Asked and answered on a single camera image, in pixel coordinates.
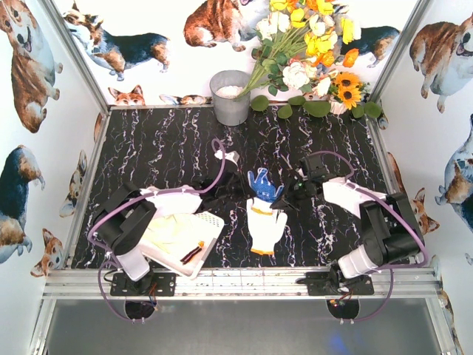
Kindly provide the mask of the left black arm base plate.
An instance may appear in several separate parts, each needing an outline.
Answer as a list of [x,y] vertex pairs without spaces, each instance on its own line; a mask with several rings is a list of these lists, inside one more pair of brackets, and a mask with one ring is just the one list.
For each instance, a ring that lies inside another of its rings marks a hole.
[[175,286],[175,273],[150,271],[138,281],[133,281],[122,272],[113,276],[110,294],[113,297],[153,295],[172,297]]

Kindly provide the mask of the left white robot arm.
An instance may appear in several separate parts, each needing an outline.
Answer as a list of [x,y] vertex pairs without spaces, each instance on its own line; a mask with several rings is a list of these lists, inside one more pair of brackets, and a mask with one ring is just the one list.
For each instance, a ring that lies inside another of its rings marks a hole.
[[225,225],[211,210],[250,196],[239,172],[174,189],[126,183],[99,208],[92,234],[134,282],[150,273],[151,262],[194,279]]

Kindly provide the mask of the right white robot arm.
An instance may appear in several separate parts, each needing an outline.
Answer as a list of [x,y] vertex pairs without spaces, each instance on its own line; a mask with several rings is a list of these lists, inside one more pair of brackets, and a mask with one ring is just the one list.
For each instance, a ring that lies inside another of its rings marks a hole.
[[336,270],[343,278],[427,264],[429,255],[406,194],[375,192],[352,182],[353,166],[335,152],[314,152],[301,158],[299,164],[270,207],[297,210],[301,200],[317,197],[357,217],[361,245],[336,261]]

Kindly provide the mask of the cream glove red cuff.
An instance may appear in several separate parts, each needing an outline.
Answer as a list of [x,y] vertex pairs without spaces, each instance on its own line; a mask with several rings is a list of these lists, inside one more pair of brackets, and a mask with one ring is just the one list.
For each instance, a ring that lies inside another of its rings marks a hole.
[[140,245],[159,249],[185,265],[203,250],[205,242],[197,234],[195,214],[171,214],[154,218]]

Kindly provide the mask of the blue dotted glove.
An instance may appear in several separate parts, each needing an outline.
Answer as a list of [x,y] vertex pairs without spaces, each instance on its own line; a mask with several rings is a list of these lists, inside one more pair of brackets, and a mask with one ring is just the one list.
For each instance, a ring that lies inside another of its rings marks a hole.
[[255,175],[252,171],[247,173],[248,184],[255,196],[249,200],[250,209],[257,214],[272,215],[274,210],[270,207],[281,195],[284,186],[276,187],[268,179],[268,170],[258,168]]
[[248,230],[252,238],[251,252],[259,255],[274,255],[274,246],[285,231],[287,215],[272,209],[271,203],[257,197],[246,201]]

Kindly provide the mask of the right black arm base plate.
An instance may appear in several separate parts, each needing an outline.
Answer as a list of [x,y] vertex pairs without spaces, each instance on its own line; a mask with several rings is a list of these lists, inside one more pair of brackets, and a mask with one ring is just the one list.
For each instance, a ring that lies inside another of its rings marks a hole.
[[307,272],[296,284],[306,285],[310,296],[330,296],[352,294],[355,296],[373,295],[372,279],[367,275],[345,278],[340,271]]

